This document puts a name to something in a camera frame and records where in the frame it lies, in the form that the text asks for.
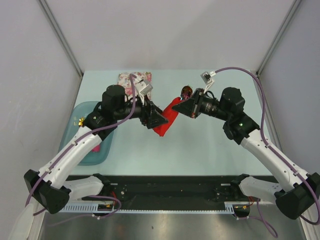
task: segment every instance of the yellow clip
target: yellow clip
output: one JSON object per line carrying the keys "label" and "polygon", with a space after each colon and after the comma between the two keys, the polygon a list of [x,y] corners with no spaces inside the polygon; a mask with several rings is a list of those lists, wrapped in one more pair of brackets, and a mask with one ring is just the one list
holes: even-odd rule
{"label": "yellow clip", "polygon": [[82,127],[84,125],[84,120],[85,118],[83,116],[79,119],[79,127]]}

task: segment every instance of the metal surface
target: metal surface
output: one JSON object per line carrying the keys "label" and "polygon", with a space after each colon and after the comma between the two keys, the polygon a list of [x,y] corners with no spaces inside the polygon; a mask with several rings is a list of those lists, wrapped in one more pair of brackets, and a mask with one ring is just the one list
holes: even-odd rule
{"label": "metal surface", "polygon": [[[299,220],[282,215],[275,205],[262,205],[264,217],[277,230],[279,240],[305,240]],[[258,216],[257,207],[251,210]],[[48,225],[75,216],[46,214],[39,240],[272,240],[255,219],[237,221],[226,214],[115,214],[96,220],[80,217],[54,227]]]}
{"label": "metal surface", "polygon": [[278,32],[276,33],[268,51],[266,52],[265,56],[263,57],[263,60],[259,66],[259,68],[257,69],[257,75],[260,76],[262,71],[264,70],[268,60],[270,59],[272,53],[274,52],[276,46],[278,45],[278,42],[281,40],[283,34],[285,33],[287,27],[289,26],[291,20],[293,19],[294,15],[297,12],[298,7],[300,6],[300,3],[303,0],[295,0],[292,5],[290,10],[288,11],[288,13],[286,14],[283,23],[281,24],[280,29],[278,30]]}
{"label": "metal surface", "polygon": [[39,3],[40,7],[42,8],[45,16],[47,17],[54,33],[58,37],[58,40],[60,41],[63,49],[65,50],[66,55],[70,59],[73,67],[75,68],[78,75],[82,78],[84,73],[81,71],[80,65],[79,65],[75,55],[73,54],[63,32],[61,31],[61,28],[59,27],[59,25],[55,19],[55,16],[53,15],[47,1],[46,0],[37,0],[37,1]]}

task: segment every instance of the black mount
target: black mount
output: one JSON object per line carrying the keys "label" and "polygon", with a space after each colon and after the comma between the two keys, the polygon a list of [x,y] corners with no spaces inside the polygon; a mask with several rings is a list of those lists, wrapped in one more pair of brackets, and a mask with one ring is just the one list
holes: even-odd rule
{"label": "black mount", "polygon": [[[309,175],[306,182],[313,189],[316,197],[320,196],[320,175],[314,173]],[[295,184],[294,189],[285,192],[283,190],[276,192],[275,204],[279,210],[290,219],[297,219],[304,213],[312,204],[315,203],[309,189],[304,183]]]}
{"label": "black mount", "polygon": [[[112,186],[110,181],[107,179],[107,177],[102,176],[99,173],[93,174],[96,178],[98,178],[102,184],[102,190],[100,191],[100,196],[109,196]],[[33,186],[38,181],[39,172],[28,170],[24,174],[24,181],[26,183],[26,186],[29,190],[33,188]],[[40,184],[36,188],[36,191],[34,191],[34,194],[32,195],[46,210],[48,210],[51,214],[58,213],[61,209],[65,207],[65,205],[68,203],[70,196],[69,193],[71,192],[70,189],[62,186],[60,189],[57,189],[55,187],[51,186],[51,182],[45,182],[44,180],[41,180]]]}
{"label": "black mount", "polygon": [[[125,101],[125,98],[126,93],[123,86],[108,86],[106,91],[102,94],[102,101],[95,106],[93,112],[88,115],[83,124],[90,129],[97,129],[124,119],[130,114],[133,107],[131,99]],[[139,118],[142,125],[146,126],[148,129],[153,129],[169,122],[161,115],[162,112],[163,111],[157,107],[153,101],[149,100],[147,96],[144,98],[144,104],[140,97],[137,96],[135,109],[131,119]]]}
{"label": "black mount", "polygon": [[249,137],[249,133],[260,129],[259,125],[244,113],[244,105],[245,99],[237,88],[225,88],[220,101],[209,97],[202,88],[197,88],[189,99],[178,103],[172,109],[194,119],[202,113],[225,121],[225,135],[240,145],[244,138]]}

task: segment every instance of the patterned fabric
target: patterned fabric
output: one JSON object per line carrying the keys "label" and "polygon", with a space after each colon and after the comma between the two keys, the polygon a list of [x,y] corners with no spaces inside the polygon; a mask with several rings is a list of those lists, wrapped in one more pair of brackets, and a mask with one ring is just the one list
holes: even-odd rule
{"label": "patterned fabric", "polygon": [[[129,80],[129,72],[123,72],[119,74],[119,80],[118,80],[118,85],[121,85],[124,87],[125,89],[125,94],[128,95],[128,98],[132,98],[132,87],[131,87],[131,82]],[[151,83],[151,78],[152,78],[152,74],[151,72],[145,71],[145,72],[132,72],[132,74],[140,76],[142,79],[146,79]],[[149,92],[147,94],[147,97],[151,100],[151,92]]]}

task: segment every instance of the stainless steel floor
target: stainless steel floor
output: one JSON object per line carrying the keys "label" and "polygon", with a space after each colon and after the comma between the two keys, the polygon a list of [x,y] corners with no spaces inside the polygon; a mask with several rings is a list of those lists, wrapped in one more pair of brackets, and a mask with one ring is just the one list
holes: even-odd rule
{"label": "stainless steel floor", "polygon": [[[266,220],[279,240],[305,240],[301,223],[283,216],[275,205],[262,205]],[[258,216],[253,206],[252,216]],[[119,213],[96,220],[81,217],[49,227],[74,213],[46,214],[39,240],[272,240],[263,223],[255,219],[237,221],[223,214]]]}

